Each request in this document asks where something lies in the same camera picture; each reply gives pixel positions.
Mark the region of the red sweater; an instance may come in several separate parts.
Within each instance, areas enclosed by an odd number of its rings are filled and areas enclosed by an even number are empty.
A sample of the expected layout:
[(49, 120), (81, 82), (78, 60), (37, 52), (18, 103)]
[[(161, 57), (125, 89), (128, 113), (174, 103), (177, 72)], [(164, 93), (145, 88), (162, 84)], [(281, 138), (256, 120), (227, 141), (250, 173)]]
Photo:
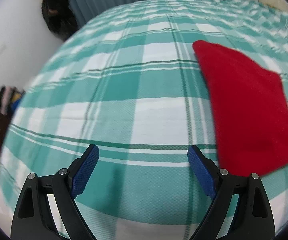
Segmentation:
[(243, 53), (192, 45), (209, 91), (219, 165), (236, 176), (288, 164), (288, 103), (281, 78)]

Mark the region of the pile of clothes on cabinet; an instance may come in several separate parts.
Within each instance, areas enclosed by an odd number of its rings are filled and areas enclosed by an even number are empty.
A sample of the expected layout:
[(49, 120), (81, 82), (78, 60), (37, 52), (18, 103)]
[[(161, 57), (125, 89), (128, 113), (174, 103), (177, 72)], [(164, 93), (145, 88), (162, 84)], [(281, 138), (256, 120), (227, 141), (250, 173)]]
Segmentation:
[(12, 117), (26, 91), (11, 86), (0, 87), (0, 113)]

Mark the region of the teal white plaid bedspread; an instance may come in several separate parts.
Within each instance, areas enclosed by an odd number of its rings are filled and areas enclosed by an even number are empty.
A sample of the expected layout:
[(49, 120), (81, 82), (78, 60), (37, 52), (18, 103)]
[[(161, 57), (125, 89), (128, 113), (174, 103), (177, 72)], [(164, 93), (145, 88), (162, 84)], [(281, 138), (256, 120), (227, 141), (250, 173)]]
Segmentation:
[(211, 199), (187, 160), (216, 160), (208, 91), (192, 44), (218, 43), (279, 73), (288, 100), (288, 13), (251, 0), (149, 0), (109, 9), (35, 77), (8, 128), (0, 184), (10, 214), (28, 174), (99, 147), (77, 198), (98, 239), (189, 239)]

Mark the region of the black hanging coat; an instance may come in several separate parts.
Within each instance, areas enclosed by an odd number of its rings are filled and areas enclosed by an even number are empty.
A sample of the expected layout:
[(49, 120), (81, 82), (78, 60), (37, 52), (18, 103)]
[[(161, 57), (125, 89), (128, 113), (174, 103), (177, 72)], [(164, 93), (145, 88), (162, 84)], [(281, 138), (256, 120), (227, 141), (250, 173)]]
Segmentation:
[(42, 0), (41, 11), (48, 29), (61, 40), (66, 41), (78, 30), (69, 0)]

